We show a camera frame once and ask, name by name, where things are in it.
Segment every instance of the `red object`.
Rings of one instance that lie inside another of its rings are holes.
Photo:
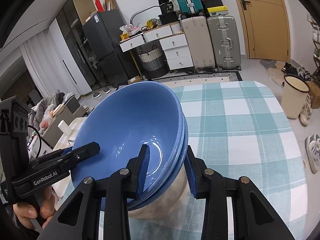
[[[98,11],[99,12],[104,12],[104,9],[103,9],[103,7],[101,5],[100,0],[95,0],[95,3],[96,3],[96,7],[97,7]]]

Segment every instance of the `desk leg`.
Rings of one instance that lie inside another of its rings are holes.
[[[133,56],[133,54],[132,54],[132,51],[131,51],[131,50],[129,50],[129,51],[130,51],[130,55],[131,55],[131,57],[132,57],[132,59],[133,59],[133,61],[134,61],[134,64],[136,65],[136,68],[138,69],[138,72],[139,72],[139,74],[140,74],[140,78],[142,79],[142,74],[141,74],[140,68],[139,68],[139,66],[138,66],[138,63],[137,63],[136,59],[134,58],[134,56]]]

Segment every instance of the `finger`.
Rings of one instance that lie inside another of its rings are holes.
[[[44,200],[43,206],[40,208],[40,215],[43,218],[48,218],[54,214],[54,195],[50,199]]]
[[[44,195],[45,199],[49,200],[51,198],[51,195],[52,195],[52,186],[49,186],[49,187],[45,188],[44,191],[43,191],[43,195]]]
[[[43,225],[42,225],[42,228],[43,228],[43,229],[47,226],[47,224],[49,223],[49,221],[51,220],[51,218],[52,218],[52,216],[48,217],[48,218],[47,218],[47,221],[43,223]]]
[[[33,206],[25,202],[19,202],[13,205],[13,211],[16,214],[20,223],[25,228],[29,228],[29,229],[35,228],[29,219],[29,218],[37,217],[36,209]]]

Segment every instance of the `cream trash can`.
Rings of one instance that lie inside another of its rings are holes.
[[[310,87],[303,79],[294,75],[287,74],[284,80],[281,106],[287,117],[296,119],[306,102]]]

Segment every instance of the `curtain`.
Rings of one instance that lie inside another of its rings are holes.
[[[65,94],[74,92],[79,98],[80,93],[50,35],[48,30],[44,30],[20,45],[27,69],[43,97],[59,89]]]

